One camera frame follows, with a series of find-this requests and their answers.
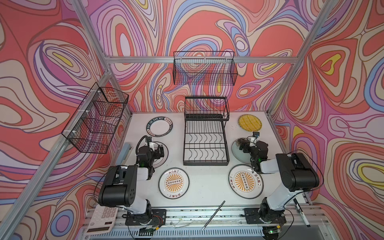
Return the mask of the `pale green flower plate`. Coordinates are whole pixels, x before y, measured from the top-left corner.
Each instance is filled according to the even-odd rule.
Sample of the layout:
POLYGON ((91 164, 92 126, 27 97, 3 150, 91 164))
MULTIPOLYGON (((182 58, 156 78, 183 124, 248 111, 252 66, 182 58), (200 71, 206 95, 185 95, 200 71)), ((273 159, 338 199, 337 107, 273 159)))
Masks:
POLYGON ((249 150, 244 152, 244 147, 249 147, 250 143, 245 138, 239 138, 235 140, 232 144, 232 153, 237 160, 244 164, 251 164, 251 154, 249 150))

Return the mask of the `yellow striped plate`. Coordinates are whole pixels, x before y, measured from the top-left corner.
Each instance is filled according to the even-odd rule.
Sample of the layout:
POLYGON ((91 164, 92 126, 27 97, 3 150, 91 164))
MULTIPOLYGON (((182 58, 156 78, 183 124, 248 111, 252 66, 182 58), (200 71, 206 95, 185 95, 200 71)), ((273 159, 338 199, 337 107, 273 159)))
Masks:
POLYGON ((241 115, 238 119, 238 124, 247 132, 258 132, 263 126, 258 117, 250 114, 241 115))

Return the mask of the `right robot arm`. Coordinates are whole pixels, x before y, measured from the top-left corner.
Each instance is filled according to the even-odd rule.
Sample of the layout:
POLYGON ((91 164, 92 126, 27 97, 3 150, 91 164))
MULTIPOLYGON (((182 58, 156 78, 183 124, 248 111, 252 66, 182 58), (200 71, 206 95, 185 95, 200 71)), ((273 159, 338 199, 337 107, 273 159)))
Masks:
POLYGON ((308 159, 302 153, 276 154, 268 157, 268 144, 262 141, 248 143, 241 147, 250 155, 250 163, 258 174, 278 173, 282 183, 265 197, 258 210, 261 221, 270 223, 285 212, 285 205, 297 194, 309 192, 320 185, 320 178, 308 159))

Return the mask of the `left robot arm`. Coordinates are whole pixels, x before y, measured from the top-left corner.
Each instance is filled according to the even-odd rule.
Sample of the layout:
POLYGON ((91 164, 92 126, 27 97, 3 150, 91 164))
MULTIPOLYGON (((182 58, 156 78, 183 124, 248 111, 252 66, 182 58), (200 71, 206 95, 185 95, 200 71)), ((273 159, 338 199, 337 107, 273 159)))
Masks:
POLYGON ((155 149, 142 146, 138 148, 136 164, 110 167, 99 192, 98 204, 122 208, 134 217, 151 218, 151 203, 137 196, 137 183, 150 180, 155 172, 154 161, 163 157, 163 145, 155 149))

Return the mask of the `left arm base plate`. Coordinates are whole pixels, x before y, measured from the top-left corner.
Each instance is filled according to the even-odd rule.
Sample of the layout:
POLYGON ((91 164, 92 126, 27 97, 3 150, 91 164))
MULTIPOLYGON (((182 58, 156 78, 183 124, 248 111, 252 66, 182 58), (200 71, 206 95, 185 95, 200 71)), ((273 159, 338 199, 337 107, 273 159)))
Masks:
POLYGON ((161 227, 166 223, 167 210, 154 209, 141 215, 132 215, 129 212, 122 215, 126 226, 161 227))

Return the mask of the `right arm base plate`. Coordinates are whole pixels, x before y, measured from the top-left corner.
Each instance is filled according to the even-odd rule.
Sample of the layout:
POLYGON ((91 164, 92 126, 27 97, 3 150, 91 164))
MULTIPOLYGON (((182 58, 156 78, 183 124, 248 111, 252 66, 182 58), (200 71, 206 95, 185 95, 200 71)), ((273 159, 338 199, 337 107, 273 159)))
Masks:
POLYGON ((260 210, 259 208, 245 208, 244 217, 247 224, 284 225, 287 222, 284 211, 260 210))

